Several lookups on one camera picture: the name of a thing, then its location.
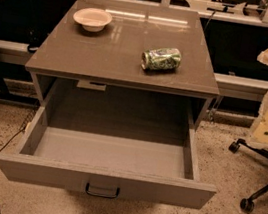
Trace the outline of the green soda can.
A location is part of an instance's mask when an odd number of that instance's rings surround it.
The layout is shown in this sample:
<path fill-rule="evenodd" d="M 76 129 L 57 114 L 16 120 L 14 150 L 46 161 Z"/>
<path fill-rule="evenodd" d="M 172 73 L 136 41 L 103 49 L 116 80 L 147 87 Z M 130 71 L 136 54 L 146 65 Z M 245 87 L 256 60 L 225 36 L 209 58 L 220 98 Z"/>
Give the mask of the green soda can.
<path fill-rule="evenodd" d="M 181 53 L 177 48 L 159 48 L 142 53 L 141 66 L 144 70 L 174 70 L 180 66 Z"/>

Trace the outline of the open grey top drawer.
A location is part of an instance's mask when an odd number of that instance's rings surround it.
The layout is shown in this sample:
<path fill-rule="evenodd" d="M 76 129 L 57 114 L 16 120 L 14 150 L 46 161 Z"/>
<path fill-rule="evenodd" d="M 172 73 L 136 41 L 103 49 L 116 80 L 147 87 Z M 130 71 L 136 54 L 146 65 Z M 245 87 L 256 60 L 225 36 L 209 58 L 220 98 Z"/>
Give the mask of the open grey top drawer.
<path fill-rule="evenodd" d="M 198 209 L 214 196 L 199 179 L 187 97 L 120 87 L 53 85 L 13 153 L 0 154 L 10 180 Z"/>

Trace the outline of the grey cabinet with glossy top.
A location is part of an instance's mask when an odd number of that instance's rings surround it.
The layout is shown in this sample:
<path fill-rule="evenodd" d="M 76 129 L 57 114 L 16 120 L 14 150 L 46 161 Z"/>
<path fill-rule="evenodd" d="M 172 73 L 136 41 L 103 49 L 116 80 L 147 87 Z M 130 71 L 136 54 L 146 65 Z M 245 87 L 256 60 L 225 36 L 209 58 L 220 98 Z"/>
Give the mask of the grey cabinet with glossy top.
<path fill-rule="evenodd" d="M 87 32 L 73 20 L 78 10 L 91 7 L 113 17 L 100 32 Z M 26 69 L 34 77 L 44 74 L 201 98 L 193 108 L 193 120 L 200 123 L 219 91 L 203 33 L 195 11 L 145 2 L 77 0 Z M 173 47 L 182 55 L 175 72 L 142 69 L 144 51 Z"/>

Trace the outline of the white paper bowl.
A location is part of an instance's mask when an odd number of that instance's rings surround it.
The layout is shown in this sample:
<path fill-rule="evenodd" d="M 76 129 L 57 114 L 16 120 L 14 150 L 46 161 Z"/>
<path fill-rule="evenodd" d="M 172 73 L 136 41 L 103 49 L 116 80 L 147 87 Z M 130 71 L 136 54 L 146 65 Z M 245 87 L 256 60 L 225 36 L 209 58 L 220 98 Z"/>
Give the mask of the white paper bowl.
<path fill-rule="evenodd" d="M 74 13 L 73 20 L 86 31 L 99 32 L 112 21 L 112 15 L 105 10 L 85 8 Z"/>

